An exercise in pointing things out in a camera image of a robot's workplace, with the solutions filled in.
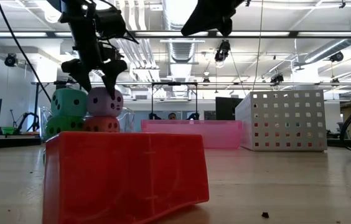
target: green dice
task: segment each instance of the green dice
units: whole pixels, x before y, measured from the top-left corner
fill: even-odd
[[[61,131],[81,131],[84,120],[78,116],[54,116],[49,119],[45,127],[46,138],[60,133]]]
[[[87,94],[81,90],[63,88],[52,95],[51,112],[55,116],[85,116]]]

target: ceiling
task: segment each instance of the ceiling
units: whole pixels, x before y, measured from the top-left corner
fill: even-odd
[[[12,28],[15,31],[69,31],[66,24],[51,24],[44,18],[44,11],[38,9],[35,1],[1,1],[5,13]],[[351,30],[351,0],[345,1],[347,6],[339,9],[341,0],[264,0],[263,8],[263,30]],[[160,0],[145,1],[145,22],[149,30],[163,30],[163,11],[152,10],[161,7]],[[259,30],[261,20],[261,0],[252,0],[250,7],[244,4],[239,6],[236,14],[232,17],[234,30]],[[126,17],[128,17],[128,7],[126,7]],[[7,28],[0,14],[0,31]],[[210,60],[208,55],[214,53],[221,43],[221,39],[205,39],[204,43],[197,44],[195,49],[194,62],[198,64],[192,66],[191,80],[201,82],[204,72],[208,71],[211,82],[238,82],[238,74],[244,82],[253,82],[257,77],[257,82],[269,81],[266,74],[269,70],[295,53],[304,55],[323,46],[331,39],[261,39],[260,50],[259,39],[230,39],[232,55],[230,55],[222,68],[215,66],[214,60]],[[151,48],[154,53],[156,63],[160,68],[159,75],[163,80],[169,74],[169,61],[166,44],[160,43],[160,39],[151,39]],[[64,52],[72,50],[71,39],[22,39],[23,46],[32,46],[42,49],[59,60],[68,58]],[[14,46],[12,39],[0,39],[0,46]],[[335,62],[333,69],[329,61],[317,63],[320,80],[329,81],[332,74],[334,76],[351,72],[351,46],[343,50],[344,60]],[[256,69],[257,55],[260,56]],[[281,71],[286,82],[291,80],[291,69],[286,67]],[[131,80],[125,73],[120,78]],[[351,77],[343,82],[351,82]]]

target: small debris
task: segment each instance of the small debris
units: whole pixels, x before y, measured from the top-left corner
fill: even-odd
[[[263,218],[269,218],[268,212],[263,212],[263,214],[261,214],[261,217],[263,217]]]

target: desk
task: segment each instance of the desk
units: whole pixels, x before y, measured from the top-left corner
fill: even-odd
[[[0,149],[0,224],[41,223],[42,150]],[[345,149],[211,149],[206,159],[210,201],[154,223],[351,223],[351,152]]]

